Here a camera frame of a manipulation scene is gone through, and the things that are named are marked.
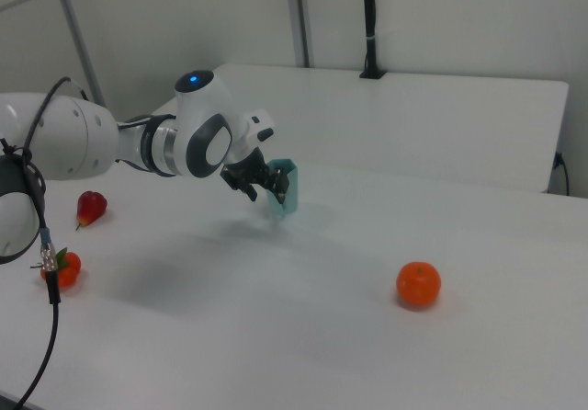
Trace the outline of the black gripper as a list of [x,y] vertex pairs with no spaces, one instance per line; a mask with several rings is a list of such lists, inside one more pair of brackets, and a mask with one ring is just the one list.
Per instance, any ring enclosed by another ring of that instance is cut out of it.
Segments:
[[225,165],[220,176],[233,190],[240,190],[248,199],[255,202],[257,191],[254,185],[268,189],[273,199],[283,206],[289,188],[289,180],[284,167],[269,168],[260,149],[254,149],[242,161]]

